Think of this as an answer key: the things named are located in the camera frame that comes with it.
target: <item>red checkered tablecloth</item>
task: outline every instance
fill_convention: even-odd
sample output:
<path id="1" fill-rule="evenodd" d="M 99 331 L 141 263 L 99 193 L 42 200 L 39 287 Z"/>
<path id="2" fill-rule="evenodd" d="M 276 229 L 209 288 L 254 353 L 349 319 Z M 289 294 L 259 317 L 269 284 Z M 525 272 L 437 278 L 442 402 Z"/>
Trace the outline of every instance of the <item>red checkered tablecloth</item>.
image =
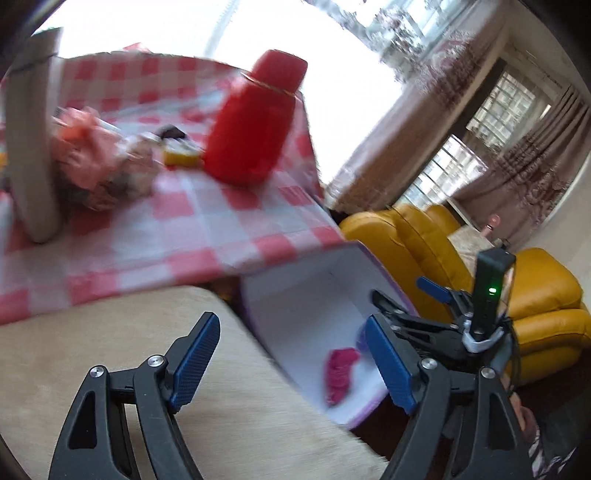
<path id="1" fill-rule="evenodd" d="M 96 108 L 124 134 L 177 125 L 202 142 L 237 70 L 136 52 L 66 60 L 60 104 Z M 237 275 L 342 242 L 313 200 L 316 162 L 303 103 L 280 165 L 256 189 L 167 170 L 154 194 L 108 213 L 73 212 L 33 245 L 0 192 L 0 324 L 127 292 Z"/>

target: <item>wall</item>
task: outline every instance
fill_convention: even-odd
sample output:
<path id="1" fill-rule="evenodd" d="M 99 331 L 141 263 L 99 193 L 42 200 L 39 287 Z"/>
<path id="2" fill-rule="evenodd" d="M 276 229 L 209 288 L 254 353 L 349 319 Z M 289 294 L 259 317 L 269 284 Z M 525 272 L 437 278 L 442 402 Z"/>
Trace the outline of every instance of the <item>wall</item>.
<path id="1" fill-rule="evenodd" d="M 591 103 L 579 72 L 552 33 L 519 2 L 513 5 L 511 36 L 520 50 L 536 57 L 559 82 L 568 82 Z M 591 303 L 591 155 L 544 225 L 526 247 L 541 247 L 579 279 L 586 303 Z"/>
<path id="2" fill-rule="evenodd" d="M 577 87 L 591 102 L 591 93 L 558 40 L 522 3 L 512 2 L 510 35 L 515 46 L 533 55 L 535 62 L 560 83 Z"/>

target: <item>beige sofa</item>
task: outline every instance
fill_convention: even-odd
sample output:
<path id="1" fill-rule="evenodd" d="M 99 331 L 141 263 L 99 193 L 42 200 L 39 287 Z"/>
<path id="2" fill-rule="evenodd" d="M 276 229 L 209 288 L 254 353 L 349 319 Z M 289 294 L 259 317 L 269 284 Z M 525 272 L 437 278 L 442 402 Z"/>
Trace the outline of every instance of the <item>beige sofa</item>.
<path id="1" fill-rule="evenodd" d="M 90 367 L 136 367 L 164 353 L 208 310 L 220 318 L 221 339 L 193 402 L 177 415 L 206 480 L 380 478 L 385 460 L 314 411 L 225 303 L 206 290 L 177 287 L 0 327 L 0 432 L 32 479 L 47 479 Z M 133 406 L 128 420 L 142 480 L 154 478 Z"/>

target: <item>yellow armchair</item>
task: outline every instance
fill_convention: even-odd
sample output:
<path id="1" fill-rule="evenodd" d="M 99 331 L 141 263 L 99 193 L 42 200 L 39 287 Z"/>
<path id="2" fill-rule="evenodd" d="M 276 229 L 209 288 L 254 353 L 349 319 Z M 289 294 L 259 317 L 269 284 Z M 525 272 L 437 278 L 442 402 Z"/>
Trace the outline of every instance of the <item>yellow armchair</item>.
<path id="1" fill-rule="evenodd" d="M 346 239 L 369 248 L 425 318 L 451 321 L 446 307 L 416 287 L 419 276 L 472 289 L 473 278 L 447 239 L 460 224 L 444 206 L 357 213 L 340 228 Z M 526 384 L 577 362 L 591 345 L 591 315 L 574 275 L 548 252 L 531 248 L 516 256 L 509 314 L 519 340 L 521 383 Z"/>

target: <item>metal screw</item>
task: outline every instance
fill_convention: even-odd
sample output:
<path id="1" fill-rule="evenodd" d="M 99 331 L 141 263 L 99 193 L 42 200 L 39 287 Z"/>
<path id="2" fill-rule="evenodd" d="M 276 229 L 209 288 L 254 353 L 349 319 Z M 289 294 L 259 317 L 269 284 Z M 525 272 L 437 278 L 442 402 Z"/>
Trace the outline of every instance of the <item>metal screw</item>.
<path id="1" fill-rule="evenodd" d="M 162 355 L 152 355 L 148 358 L 148 365 L 151 367 L 159 367 L 164 363 L 164 357 Z"/>
<path id="2" fill-rule="evenodd" d="M 488 380 L 492 380 L 493 378 L 496 377 L 496 373 L 495 371 L 490 368 L 490 367 L 484 367 L 481 371 L 480 374 L 484 377 L 487 378 Z"/>
<path id="3" fill-rule="evenodd" d="M 90 376 L 92 378 L 99 378 L 102 377 L 103 373 L 105 373 L 105 369 L 102 368 L 101 366 L 98 367 L 92 367 L 90 369 Z"/>
<path id="4" fill-rule="evenodd" d="M 437 361 L 433 358 L 423 358 L 421 366 L 427 370 L 435 370 L 437 368 Z"/>

